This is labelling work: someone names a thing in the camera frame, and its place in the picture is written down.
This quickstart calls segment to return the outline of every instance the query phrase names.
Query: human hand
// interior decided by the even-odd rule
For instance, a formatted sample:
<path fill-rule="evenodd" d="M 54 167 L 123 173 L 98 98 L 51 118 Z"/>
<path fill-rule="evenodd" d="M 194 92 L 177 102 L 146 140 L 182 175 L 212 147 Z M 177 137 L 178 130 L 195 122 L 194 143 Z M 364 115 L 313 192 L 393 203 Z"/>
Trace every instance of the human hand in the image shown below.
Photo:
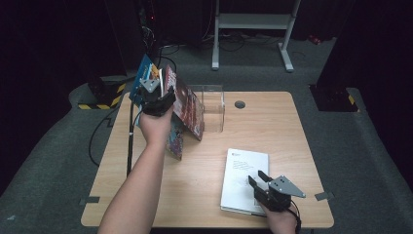
<path fill-rule="evenodd" d="M 170 118 L 172 116 L 173 106 L 161 117 L 141 113 L 139 117 L 139 126 L 147 145 L 161 144 L 166 145 L 170 133 Z"/>
<path fill-rule="evenodd" d="M 264 205 L 260 203 L 262 210 L 267 215 L 267 222 L 271 231 L 274 234 L 295 234 L 295 227 L 297 225 L 297 219 L 288 211 L 271 212 Z M 289 209 L 297 214 L 297 209 L 294 206 L 290 206 Z"/>

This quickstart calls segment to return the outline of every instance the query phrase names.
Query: white stand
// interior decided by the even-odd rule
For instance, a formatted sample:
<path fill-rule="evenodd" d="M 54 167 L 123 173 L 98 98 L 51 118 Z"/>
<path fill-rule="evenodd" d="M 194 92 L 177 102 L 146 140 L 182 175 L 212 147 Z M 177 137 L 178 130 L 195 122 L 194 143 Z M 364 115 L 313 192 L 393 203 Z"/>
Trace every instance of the white stand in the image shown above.
<path fill-rule="evenodd" d="M 219 69 L 219 28 L 254 28 L 254 29 L 284 29 L 285 36 L 279 43 L 282 60 L 287 72 L 294 71 L 289 59 L 286 46 L 297 17 L 301 0 L 295 0 L 291 15 L 268 15 L 268 14 L 220 14 L 219 0 L 216 0 L 215 30 L 212 51 L 212 70 Z"/>

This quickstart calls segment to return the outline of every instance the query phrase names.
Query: transparent book holder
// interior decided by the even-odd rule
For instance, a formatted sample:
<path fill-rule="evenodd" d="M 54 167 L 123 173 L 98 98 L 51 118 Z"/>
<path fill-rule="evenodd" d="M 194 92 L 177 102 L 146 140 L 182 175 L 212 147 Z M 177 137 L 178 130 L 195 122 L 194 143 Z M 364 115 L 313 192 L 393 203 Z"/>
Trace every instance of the transparent book holder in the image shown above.
<path fill-rule="evenodd" d="M 190 89 L 204 109 L 204 132 L 221 133 L 224 130 L 225 101 L 221 85 L 191 85 Z"/>

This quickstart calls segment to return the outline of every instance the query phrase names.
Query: gray carpet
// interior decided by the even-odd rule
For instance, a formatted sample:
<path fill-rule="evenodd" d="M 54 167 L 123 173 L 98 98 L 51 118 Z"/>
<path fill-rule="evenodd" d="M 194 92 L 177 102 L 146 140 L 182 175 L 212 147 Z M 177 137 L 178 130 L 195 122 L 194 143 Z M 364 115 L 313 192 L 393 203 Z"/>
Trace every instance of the gray carpet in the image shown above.
<path fill-rule="evenodd" d="M 187 84 L 220 84 L 225 91 L 288 91 L 296 104 L 335 224 L 315 233 L 413 233 L 413 195 L 378 138 L 357 89 L 349 89 L 360 112 L 319 112 L 309 85 L 319 78 L 334 41 L 315 46 L 290 41 L 295 71 L 286 73 L 275 44 L 247 43 L 221 50 L 211 71 L 211 48 L 163 50 Z M 226 50 L 240 44 L 222 43 Z M 168 62 L 162 60 L 161 66 Z M 131 88 L 128 83 L 125 92 Z M 95 233 L 82 226 L 84 206 L 97 167 L 88 145 L 110 110 L 77 108 L 86 85 L 74 90 L 72 110 L 39 141 L 0 199 L 0 233 Z M 110 116 L 111 122 L 116 112 Z M 92 144 L 97 162 L 110 135 L 104 121 Z M 268 230 L 154 229 L 153 233 L 268 233 Z"/>

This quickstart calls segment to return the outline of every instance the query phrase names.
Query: table top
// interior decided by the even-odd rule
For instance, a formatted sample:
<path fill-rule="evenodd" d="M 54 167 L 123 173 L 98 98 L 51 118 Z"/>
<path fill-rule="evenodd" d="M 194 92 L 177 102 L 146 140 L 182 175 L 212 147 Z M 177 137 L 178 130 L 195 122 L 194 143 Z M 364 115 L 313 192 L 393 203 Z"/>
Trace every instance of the table top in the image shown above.
<path fill-rule="evenodd" d="M 237 100 L 242 100 L 245 108 L 238 109 Z M 86 205 L 85 226 L 99 226 L 126 178 L 130 105 L 126 94 L 91 190 L 90 196 L 99 201 Z M 145 145 L 141 131 L 134 132 L 133 163 Z M 155 227 L 268 227 L 265 217 L 220 210 L 228 148 L 268 153 L 269 176 L 284 175 L 306 193 L 304 199 L 292 197 L 303 228 L 333 225 L 328 202 L 315 197 L 323 188 L 291 94 L 226 92 L 223 131 L 204 132 L 202 141 L 186 133 L 182 161 L 166 152 Z"/>

